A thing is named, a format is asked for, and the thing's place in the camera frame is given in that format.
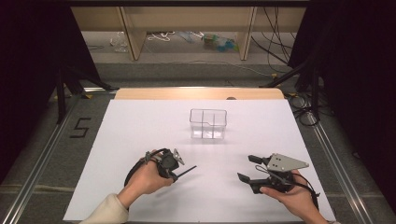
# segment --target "clear plastic box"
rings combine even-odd
[[[192,138],[224,138],[227,111],[218,109],[192,109],[190,112]]]

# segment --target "black cable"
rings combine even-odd
[[[319,119],[318,118],[315,118],[315,121],[313,123],[305,123],[305,122],[303,122],[303,115],[308,114],[308,113],[313,114],[311,106],[299,109],[297,111],[293,111],[293,114],[294,113],[299,113],[297,115],[297,117],[295,117],[295,118],[298,119],[300,121],[300,123],[303,124],[304,126],[310,127],[310,126],[315,126],[315,125],[317,125],[319,123]]]
[[[285,48],[284,48],[284,45],[283,45],[283,43],[282,43],[282,40],[281,40],[281,38],[280,38],[279,25],[278,25],[278,23],[277,23],[277,16],[278,16],[279,8],[278,8],[278,7],[275,8],[275,10],[276,10],[276,11],[275,11],[275,13],[276,13],[275,25],[272,24],[272,21],[271,21],[270,17],[268,16],[268,13],[267,13],[267,10],[265,9],[265,7],[263,7],[263,10],[264,10],[265,16],[267,17],[267,20],[270,22],[271,28],[272,28],[272,30],[273,30],[273,37],[272,37],[271,40],[273,40],[274,34],[275,34],[276,37],[277,37],[277,39],[279,40],[279,43],[281,44],[281,48],[282,48],[282,51],[283,51],[283,54],[284,54],[286,60],[289,60],[289,59],[288,59],[289,54],[286,52],[286,50],[285,50]]]
[[[307,185],[309,185],[309,187],[308,187],[307,185],[303,185],[303,184],[295,182],[295,184],[297,186],[300,186],[302,188],[305,188],[305,189],[309,190],[309,192],[311,193],[312,202],[314,203],[315,207],[319,210],[319,205],[318,205],[318,196],[319,196],[319,194],[317,194],[315,192],[315,190],[312,187],[311,183],[309,183],[309,181],[305,177],[303,177],[302,175],[299,175],[299,174],[293,174],[293,175],[297,175],[297,176],[301,177],[302,179],[304,179],[306,181]]]
[[[256,170],[258,170],[258,171],[260,171],[260,172],[269,174],[269,173],[268,173],[268,170],[267,170],[266,168],[262,167],[261,165],[255,165],[254,167],[256,168]]]
[[[93,49],[103,49],[104,46],[101,45],[87,45],[88,50],[93,50]]]
[[[128,175],[125,177],[124,181],[124,187],[128,184],[129,179],[131,179],[132,175],[142,166],[144,163],[147,163],[149,161],[152,161],[151,157],[155,156],[156,154],[163,152],[165,150],[168,150],[166,148],[162,148],[160,150],[156,150],[154,152],[147,152],[145,158],[140,159],[137,161],[137,163],[132,167],[132,169],[129,171]]]
[[[277,36],[276,37],[279,40],[280,46],[281,46],[282,51],[283,51],[283,55],[285,55],[285,58],[287,60],[289,60],[290,56],[289,56],[288,52],[286,51],[285,45],[282,43],[282,40],[280,38],[279,24],[277,23],[278,15],[279,15],[279,7],[276,7],[275,8],[275,28],[276,28],[276,31],[277,31]]]
[[[224,86],[232,86],[232,87],[234,87],[234,84],[230,81],[230,80],[224,80],[224,82],[225,82],[225,84],[224,84]]]
[[[325,107],[330,107],[328,101],[327,101],[327,96],[325,94],[325,92],[323,90],[319,91],[319,98],[318,98],[318,102],[322,103],[322,105],[318,105],[318,113],[325,115],[325,116],[329,116],[329,117],[334,117],[334,113],[332,111],[330,111],[331,114],[329,113],[325,113],[323,111],[320,111],[320,108],[325,108]]]
[[[265,52],[271,54],[272,56],[274,56],[275,58],[277,58],[278,60],[280,60],[282,63],[284,64],[288,64],[288,62],[284,61],[283,59],[279,58],[278,56],[276,56],[273,52],[271,52],[269,49],[266,49],[265,47],[261,46],[254,38],[253,36],[251,37],[251,39],[257,44],[257,46],[259,46],[259,48],[263,49]]]
[[[274,71],[276,71],[276,72],[278,72],[278,73],[286,73],[286,72],[283,72],[283,71],[276,70],[276,69],[270,64],[270,55],[269,55],[269,54],[267,54],[267,62],[268,62],[268,65],[269,65]]]
[[[303,99],[303,104],[302,104],[302,105],[297,106],[297,105],[294,103],[294,100],[297,99],[297,98],[298,98],[298,99]],[[291,105],[291,107],[293,107],[293,108],[295,108],[295,109],[302,109],[302,108],[306,108],[306,106],[307,106],[305,97],[303,97],[303,96],[300,97],[299,95],[290,96],[290,97],[289,97],[289,104]]]
[[[267,39],[268,41],[272,41],[272,40],[270,40],[270,38],[268,38],[268,37],[264,34],[264,32],[262,32],[262,36],[264,36],[264,38]],[[282,44],[280,44],[280,43],[276,43],[275,41],[273,41],[273,44],[282,45]],[[292,47],[287,46],[287,45],[284,45],[284,47],[285,47],[285,48],[288,48],[288,49],[293,49]]]

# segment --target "wrist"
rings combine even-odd
[[[120,191],[117,198],[125,208],[128,208],[141,195],[142,193],[138,190],[134,189],[131,185],[127,185]]]
[[[328,224],[327,220],[322,216],[322,214],[315,209],[306,216],[300,217],[306,224]]]

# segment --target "electronic device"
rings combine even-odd
[[[193,166],[189,170],[183,172],[182,174],[176,175],[175,173],[173,173],[173,171],[179,167],[179,163],[184,165],[184,161],[181,159],[180,155],[178,154],[177,149],[174,149],[173,153],[168,148],[162,148],[154,152],[146,152],[145,157],[140,159],[126,176],[124,181],[124,186],[128,184],[129,179],[131,179],[132,175],[137,171],[137,169],[143,164],[148,164],[149,161],[156,162],[158,173],[161,177],[173,178],[174,182],[176,182],[179,177],[181,177],[182,175],[186,174],[187,172],[189,172],[190,170],[196,167]]]
[[[308,180],[306,180],[302,175],[299,175],[306,180],[310,187],[294,181],[294,176],[297,174],[294,174],[292,170],[298,170],[308,167],[309,164],[307,162],[298,161],[277,153],[274,153],[269,158],[260,158],[257,156],[249,155],[248,159],[249,161],[257,164],[264,164],[265,167],[256,165],[256,169],[269,175],[265,179],[250,179],[250,177],[238,173],[239,180],[246,184],[249,184],[251,189],[253,190],[253,193],[260,194],[261,187],[276,189],[280,192],[286,193],[290,191],[294,186],[299,186],[309,190],[314,205],[318,208],[318,195],[315,193]]]

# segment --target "aluminum rail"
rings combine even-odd
[[[40,154],[40,157],[35,163],[35,167],[29,174],[23,186],[21,187],[21,190],[18,193],[18,196],[14,200],[13,204],[10,206],[6,218],[3,220],[3,224],[18,223],[24,208],[26,207],[30,197],[32,196],[36,183],[38,182],[40,176],[43,174],[43,171],[46,168],[48,161],[50,160],[50,156],[62,136],[64,127],[69,121],[70,115],[72,114],[79,98],[79,95],[72,96],[69,103],[69,109],[67,110],[64,119],[61,123],[55,126],[55,129],[52,132],[48,143],[44,147],[43,151]]]
[[[315,118],[312,114],[309,115],[309,119],[311,122],[315,122]],[[337,156],[323,126],[319,122],[317,125],[313,126],[313,128],[357,220],[360,224],[374,224],[364,201],[361,199],[361,196],[349,178],[346,168]]]

